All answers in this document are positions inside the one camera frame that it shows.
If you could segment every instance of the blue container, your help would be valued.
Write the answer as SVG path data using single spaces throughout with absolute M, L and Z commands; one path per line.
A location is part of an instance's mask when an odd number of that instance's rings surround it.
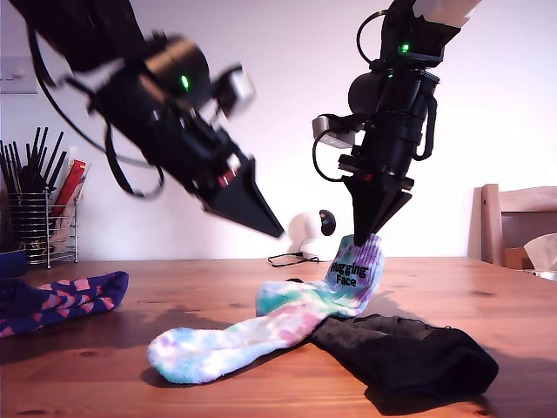
M 27 254 L 25 251 L 0 253 L 0 280 L 23 276 L 27 273 Z

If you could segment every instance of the wall outlet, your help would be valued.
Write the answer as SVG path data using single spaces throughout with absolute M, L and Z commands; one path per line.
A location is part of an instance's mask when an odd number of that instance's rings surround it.
M 37 79 L 30 57 L 0 58 L 2 94 L 37 94 Z

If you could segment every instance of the white wall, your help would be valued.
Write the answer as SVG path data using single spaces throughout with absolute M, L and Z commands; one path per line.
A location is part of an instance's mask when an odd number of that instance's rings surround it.
M 300 212 L 332 210 L 341 229 L 352 228 L 352 201 L 342 185 L 322 180 L 311 161 L 312 119 L 322 112 L 347 114 L 346 93 L 366 71 L 355 47 L 365 17 L 388 0 L 132 0 L 144 32 L 182 32 L 205 52 L 213 74 L 240 61 L 258 100 L 227 124 L 232 137 L 258 161 L 258 184 L 288 227 Z M 2 53 L 24 55 L 23 21 L 4 0 Z M 433 71 L 442 84 L 436 147 L 432 158 L 413 163 L 414 198 L 382 230 L 390 256 L 479 254 L 478 220 L 471 228 L 473 189 L 488 182 L 513 189 L 555 185 L 557 155 L 552 123 L 557 114 L 552 0 L 484 0 Z M 379 51 L 379 25 L 364 46 Z M 55 74 L 67 67 L 52 52 Z M 57 94 L 64 109 L 91 135 L 103 124 L 89 119 L 83 100 Z M 83 260 L 258 258 L 281 253 L 289 239 L 275 240 L 215 219 L 172 179 L 161 198 L 145 203 L 126 196 L 112 179 L 104 156 L 70 132 L 42 95 L 2 96 L 2 137 L 23 142 L 35 127 L 65 130 L 66 145 L 93 163 L 80 210 Z M 117 149 L 138 155 L 124 138 Z M 323 150 L 327 172 L 337 155 Z M 133 185 L 148 188 L 156 174 L 127 169 Z

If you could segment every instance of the wooden table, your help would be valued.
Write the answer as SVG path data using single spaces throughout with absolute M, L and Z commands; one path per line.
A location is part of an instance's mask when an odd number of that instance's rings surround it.
M 389 259 L 366 314 L 468 332 L 500 364 L 486 395 L 431 409 L 378 399 L 307 343 L 198 387 L 150 368 L 147 344 L 173 327 L 224 328 L 254 316 L 264 280 L 316 280 L 327 265 L 263 260 L 79 263 L 29 275 L 33 285 L 125 270 L 120 308 L 0 340 L 2 417 L 557 416 L 557 283 L 468 259 Z

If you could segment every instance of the utensil holder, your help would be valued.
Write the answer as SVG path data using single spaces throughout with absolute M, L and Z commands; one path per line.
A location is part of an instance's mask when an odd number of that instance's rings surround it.
M 73 258 L 77 263 L 77 199 L 68 205 L 51 205 L 50 194 L 9 193 L 10 229 L 20 250 L 27 252 L 30 265 Z M 51 216 L 55 208 L 60 216 Z M 69 230 L 67 237 L 53 238 L 56 231 Z

